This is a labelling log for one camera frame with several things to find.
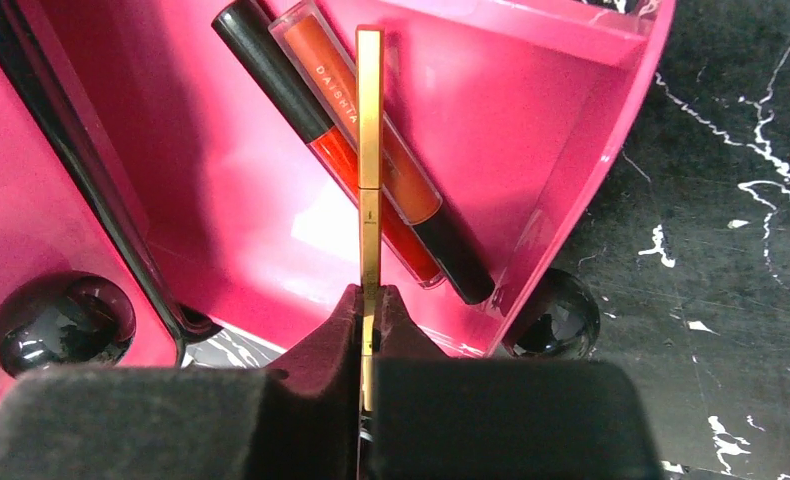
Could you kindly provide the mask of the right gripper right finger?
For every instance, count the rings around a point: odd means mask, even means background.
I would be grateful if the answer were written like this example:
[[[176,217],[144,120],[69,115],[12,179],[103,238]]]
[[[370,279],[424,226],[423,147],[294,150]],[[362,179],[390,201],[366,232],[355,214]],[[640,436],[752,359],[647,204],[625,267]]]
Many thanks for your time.
[[[375,479],[659,479],[638,392],[618,366],[583,360],[406,353],[397,288],[377,295]]]

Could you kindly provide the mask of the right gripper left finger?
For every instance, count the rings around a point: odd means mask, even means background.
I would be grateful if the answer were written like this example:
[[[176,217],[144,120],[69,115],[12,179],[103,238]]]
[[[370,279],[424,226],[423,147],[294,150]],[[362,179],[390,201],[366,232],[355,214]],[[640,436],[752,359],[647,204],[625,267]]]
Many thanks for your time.
[[[360,290],[261,369],[59,367],[0,404],[0,479],[352,479]]]

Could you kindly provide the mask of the white cosmetic pencil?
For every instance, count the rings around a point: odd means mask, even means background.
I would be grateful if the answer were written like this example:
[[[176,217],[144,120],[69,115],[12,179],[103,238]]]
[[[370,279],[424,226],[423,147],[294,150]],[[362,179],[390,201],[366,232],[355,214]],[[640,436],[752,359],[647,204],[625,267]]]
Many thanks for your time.
[[[373,410],[374,322],[381,275],[383,30],[356,30],[361,328],[361,411]]]

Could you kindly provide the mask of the black red eyeliner pencil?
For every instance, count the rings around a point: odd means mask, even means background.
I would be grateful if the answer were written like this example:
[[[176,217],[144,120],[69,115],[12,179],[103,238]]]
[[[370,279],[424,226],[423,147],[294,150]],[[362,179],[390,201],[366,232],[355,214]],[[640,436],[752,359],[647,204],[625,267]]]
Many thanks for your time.
[[[362,25],[354,60],[314,1],[300,1],[270,32],[357,154],[351,180],[361,201],[378,198],[382,233],[431,287],[446,279],[463,302],[486,300],[495,283],[462,222],[383,109],[383,30]]]

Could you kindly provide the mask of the red lip pencil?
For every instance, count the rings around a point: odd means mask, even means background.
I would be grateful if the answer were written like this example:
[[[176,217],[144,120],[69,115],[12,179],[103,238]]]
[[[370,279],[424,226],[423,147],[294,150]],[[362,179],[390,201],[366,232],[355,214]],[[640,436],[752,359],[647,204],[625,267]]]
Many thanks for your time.
[[[273,38],[267,20],[256,2],[233,1],[211,26],[324,170],[357,204],[356,151]],[[381,196],[381,227],[382,241],[421,287],[431,288],[443,280],[436,261],[385,195]]]

